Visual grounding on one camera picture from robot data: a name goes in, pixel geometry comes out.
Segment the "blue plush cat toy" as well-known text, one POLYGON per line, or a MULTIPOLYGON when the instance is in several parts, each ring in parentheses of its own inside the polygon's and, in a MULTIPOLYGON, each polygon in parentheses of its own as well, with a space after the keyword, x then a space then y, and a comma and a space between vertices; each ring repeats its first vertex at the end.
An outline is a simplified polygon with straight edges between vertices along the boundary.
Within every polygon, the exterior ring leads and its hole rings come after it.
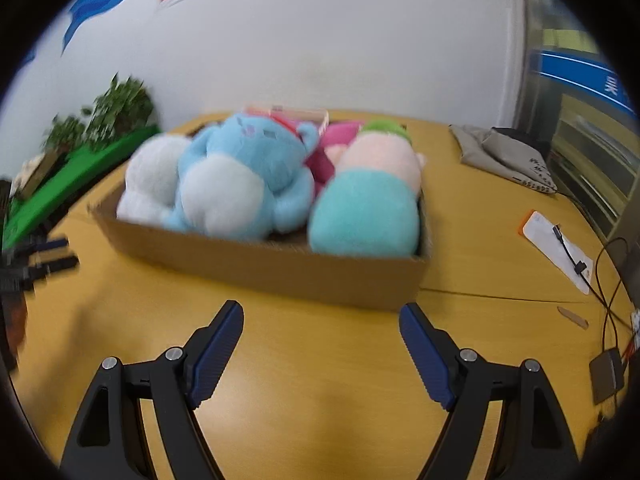
POLYGON ((223 240, 263 240, 301 228, 314 202, 311 122, 239 112, 198 133, 179 158, 163 227, 223 240))

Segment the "yellow sticky notes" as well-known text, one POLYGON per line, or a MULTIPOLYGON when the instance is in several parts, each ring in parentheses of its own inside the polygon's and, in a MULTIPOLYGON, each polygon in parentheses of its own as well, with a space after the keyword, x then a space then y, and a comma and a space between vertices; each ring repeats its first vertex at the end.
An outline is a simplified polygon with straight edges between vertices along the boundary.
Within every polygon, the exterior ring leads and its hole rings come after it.
POLYGON ((542 31, 542 44, 552 49, 599 53, 596 42, 588 32, 578 29, 545 28, 542 31))

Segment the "wooden stick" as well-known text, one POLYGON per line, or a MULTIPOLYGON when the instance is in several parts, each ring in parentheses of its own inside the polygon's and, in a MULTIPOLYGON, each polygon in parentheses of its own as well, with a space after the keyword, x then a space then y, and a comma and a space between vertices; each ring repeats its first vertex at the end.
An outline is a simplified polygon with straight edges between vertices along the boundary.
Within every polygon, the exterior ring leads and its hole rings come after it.
POLYGON ((563 318, 567 318, 570 322, 576 324, 583 330, 588 330, 589 323, 585 318, 582 318, 575 312, 561 306, 557 306, 556 310, 558 310, 559 314, 562 315, 563 318))

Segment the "cardboard box on bench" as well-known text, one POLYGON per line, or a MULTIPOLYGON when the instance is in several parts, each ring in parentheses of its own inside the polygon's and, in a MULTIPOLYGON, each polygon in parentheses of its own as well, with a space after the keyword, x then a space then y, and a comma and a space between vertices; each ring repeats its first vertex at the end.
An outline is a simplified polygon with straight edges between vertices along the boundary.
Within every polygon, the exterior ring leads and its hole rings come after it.
POLYGON ((53 150, 37 155, 24 162, 12 183, 12 196, 19 200, 28 200, 38 190, 55 165, 65 156, 64 151, 53 150))

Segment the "white pink phone case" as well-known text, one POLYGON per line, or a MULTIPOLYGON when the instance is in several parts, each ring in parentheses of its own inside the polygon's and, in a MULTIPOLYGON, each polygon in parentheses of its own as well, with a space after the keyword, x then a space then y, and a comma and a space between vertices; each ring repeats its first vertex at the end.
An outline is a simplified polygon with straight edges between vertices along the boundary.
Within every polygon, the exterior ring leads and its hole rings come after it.
POLYGON ((316 110, 315 108, 252 104, 244 107, 243 112, 272 117, 282 122, 283 125, 286 125, 292 131, 295 131, 297 125, 301 122, 311 122, 317 127, 318 133, 322 134, 330 122, 330 114, 327 110, 316 110))

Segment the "blue door banner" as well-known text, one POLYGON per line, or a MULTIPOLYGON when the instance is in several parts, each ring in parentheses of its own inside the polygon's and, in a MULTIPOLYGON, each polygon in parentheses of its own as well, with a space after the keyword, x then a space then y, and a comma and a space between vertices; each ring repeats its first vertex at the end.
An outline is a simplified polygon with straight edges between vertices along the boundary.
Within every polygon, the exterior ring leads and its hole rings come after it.
POLYGON ((541 51, 538 74, 585 91, 632 117, 637 117, 620 76, 603 63, 579 56, 541 51))

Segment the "green haired teal plush toy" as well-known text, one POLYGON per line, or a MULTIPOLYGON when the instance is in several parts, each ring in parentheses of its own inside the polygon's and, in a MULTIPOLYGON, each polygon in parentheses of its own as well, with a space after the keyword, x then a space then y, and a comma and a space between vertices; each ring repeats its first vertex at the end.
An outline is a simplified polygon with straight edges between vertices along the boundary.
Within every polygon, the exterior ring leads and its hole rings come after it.
POLYGON ((358 258, 414 255, 424 166, 405 126, 390 119, 363 124, 314 203, 310 249, 358 258))

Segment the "cardboard box tray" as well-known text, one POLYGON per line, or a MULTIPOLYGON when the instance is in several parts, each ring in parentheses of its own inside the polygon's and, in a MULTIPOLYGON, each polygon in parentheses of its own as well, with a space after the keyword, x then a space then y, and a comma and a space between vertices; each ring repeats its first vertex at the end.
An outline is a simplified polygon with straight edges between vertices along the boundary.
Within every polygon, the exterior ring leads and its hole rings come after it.
POLYGON ((272 294, 308 300, 397 310, 418 292, 430 258, 431 241, 422 193, 420 240, 409 258, 341 257, 313 252, 308 220, 292 232, 263 240, 223 240, 116 218, 125 177, 91 209, 103 234, 120 252, 163 268, 272 294))

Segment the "large potted green plant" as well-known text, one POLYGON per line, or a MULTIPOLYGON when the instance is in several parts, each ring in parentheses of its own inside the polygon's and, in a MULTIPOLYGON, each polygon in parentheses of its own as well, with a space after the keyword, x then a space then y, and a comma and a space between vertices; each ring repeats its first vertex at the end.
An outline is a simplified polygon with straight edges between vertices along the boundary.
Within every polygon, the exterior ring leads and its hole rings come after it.
POLYGON ((130 132, 144 128, 154 108, 141 79, 133 76, 120 79, 115 74, 107 90, 81 109, 81 115, 88 120, 82 142, 94 150, 105 148, 130 132))

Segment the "small potted green plant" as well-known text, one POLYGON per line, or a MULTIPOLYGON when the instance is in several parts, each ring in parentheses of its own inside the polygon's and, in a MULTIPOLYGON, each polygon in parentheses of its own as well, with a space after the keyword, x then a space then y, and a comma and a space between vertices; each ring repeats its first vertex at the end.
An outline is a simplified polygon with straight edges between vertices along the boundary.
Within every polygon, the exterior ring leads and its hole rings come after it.
POLYGON ((54 116, 50 128, 43 136, 42 148, 45 152, 71 152, 81 144, 86 124, 75 115, 54 116))

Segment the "green cloth covered bench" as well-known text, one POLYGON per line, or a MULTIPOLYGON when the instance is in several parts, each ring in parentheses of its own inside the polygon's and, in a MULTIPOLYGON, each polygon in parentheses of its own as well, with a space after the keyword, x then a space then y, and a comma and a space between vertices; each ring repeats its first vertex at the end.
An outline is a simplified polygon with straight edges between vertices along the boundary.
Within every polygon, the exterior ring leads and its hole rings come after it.
POLYGON ((28 200, 12 200, 3 231, 4 248, 31 236, 45 236, 98 182, 122 165, 151 136, 160 132, 152 125, 127 134, 103 150, 83 146, 71 152, 60 170, 28 200))

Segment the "small black adapter box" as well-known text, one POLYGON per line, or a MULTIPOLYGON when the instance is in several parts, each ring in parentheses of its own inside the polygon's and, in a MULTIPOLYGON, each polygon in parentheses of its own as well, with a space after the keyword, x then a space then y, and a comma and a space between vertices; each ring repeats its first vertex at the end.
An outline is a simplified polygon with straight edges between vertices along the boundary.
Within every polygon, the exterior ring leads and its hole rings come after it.
POLYGON ((624 371, 620 350, 609 348, 589 363, 592 400, 594 405, 616 396, 624 388, 624 371))

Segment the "grey cloth bag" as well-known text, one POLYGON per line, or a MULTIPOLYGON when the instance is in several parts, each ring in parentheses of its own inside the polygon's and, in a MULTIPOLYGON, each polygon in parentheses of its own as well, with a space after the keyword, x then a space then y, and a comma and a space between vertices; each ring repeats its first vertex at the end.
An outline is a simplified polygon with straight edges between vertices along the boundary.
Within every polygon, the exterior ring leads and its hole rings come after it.
POLYGON ((449 131, 460 146, 462 164, 537 192, 558 192, 544 156, 536 148, 495 128, 450 125, 449 131))

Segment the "white orange paper card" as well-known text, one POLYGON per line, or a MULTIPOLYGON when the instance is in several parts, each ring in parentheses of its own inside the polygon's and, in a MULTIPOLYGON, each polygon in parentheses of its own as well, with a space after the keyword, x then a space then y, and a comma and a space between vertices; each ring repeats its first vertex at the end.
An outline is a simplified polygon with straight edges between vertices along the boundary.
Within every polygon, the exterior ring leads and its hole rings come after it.
POLYGON ((533 210, 518 232, 559 269, 580 292, 589 295, 593 260, 563 233, 560 233, 561 238, 559 238, 554 228, 555 224, 539 211, 533 210))

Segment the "white panda plush toy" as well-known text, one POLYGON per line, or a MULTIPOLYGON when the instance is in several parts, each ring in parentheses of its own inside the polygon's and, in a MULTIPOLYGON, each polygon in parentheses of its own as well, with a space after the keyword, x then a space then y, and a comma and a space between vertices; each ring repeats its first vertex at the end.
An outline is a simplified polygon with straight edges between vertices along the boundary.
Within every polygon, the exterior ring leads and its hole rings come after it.
POLYGON ((187 136, 161 133, 143 142, 131 156, 116 218, 161 226, 175 205, 178 161, 191 144, 187 136))

